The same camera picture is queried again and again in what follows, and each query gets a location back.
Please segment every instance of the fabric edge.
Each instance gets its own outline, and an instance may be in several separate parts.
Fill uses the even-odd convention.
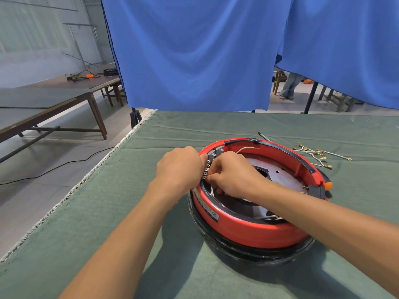
[[[100,160],[100,162],[94,166],[94,168],[92,168],[92,170],[90,170],[84,177],[83,179],[74,187],[72,187],[72,189],[68,192],[68,194],[59,202],[57,203],[55,206],[53,206],[53,208],[48,211],[46,213],[46,215],[39,220],[30,230],[27,231],[27,233],[21,238],[20,241],[18,241],[15,245],[12,246],[12,248],[0,259],[0,264],[4,263],[5,261],[7,261],[7,259],[15,252],[17,251],[17,249],[22,246],[22,244],[29,238],[29,236],[36,230],[38,229],[45,221],[46,219],[52,214],[54,213],[60,206],[63,205],[63,203],[65,201],[67,201],[72,194],[79,189],[92,175],[95,171],[97,171],[97,169],[99,167],[101,167],[103,165],[103,163],[115,152],[117,151],[117,149],[119,149],[120,146],[123,145],[123,143],[130,137],[132,136],[134,133],[136,133],[136,131],[156,112],[156,110],[153,110],[152,112],[150,112],[148,114],[148,116],[143,119],[139,124],[137,124],[132,130],[129,131],[129,133],[127,133],[127,135],[111,150],[107,153],[106,156],[103,157],[102,160]]]

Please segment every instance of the wall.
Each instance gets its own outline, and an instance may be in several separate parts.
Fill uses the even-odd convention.
[[[90,24],[86,8],[82,0],[46,0],[49,6],[74,9],[77,11],[55,10],[63,23]],[[100,62],[100,55],[90,27],[73,26],[73,32],[78,41],[83,58],[87,62]],[[74,59],[65,53],[79,58],[79,54],[70,37],[71,48],[60,50],[39,50],[1,54],[0,56],[0,87],[17,87],[46,80],[65,73],[83,70],[80,59]]]

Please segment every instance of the green tablecloth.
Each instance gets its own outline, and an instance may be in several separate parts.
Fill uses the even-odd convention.
[[[157,111],[0,265],[0,298],[56,298],[137,204],[156,163],[175,147],[258,137],[350,156],[329,158],[332,202],[399,224],[399,118]],[[391,298],[316,243],[280,267],[219,259],[182,199],[166,217],[136,298]]]

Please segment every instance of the hand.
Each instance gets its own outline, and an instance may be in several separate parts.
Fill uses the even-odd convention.
[[[227,151],[218,156],[206,178],[218,194],[223,192],[236,198],[251,199],[259,186],[271,182],[264,178],[242,154]]]
[[[201,181],[207,155],[198,155],[193,147],[176,148],[168,152],[156,166],[158,191],[167,191],[177,202]]]

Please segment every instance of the jeans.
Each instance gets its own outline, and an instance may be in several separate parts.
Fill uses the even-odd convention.
[[[283,96],[285,98],[287,97],[292,97],[294,95],[294,90],[295,87],[301,82],[303,79],[302,75],[297,75],[296,73],[289,73],[284,71],[284,73],[287,76],[287,80],[285,81],[284,87],[282,88],[282,91],[280,92],[280,96]]]

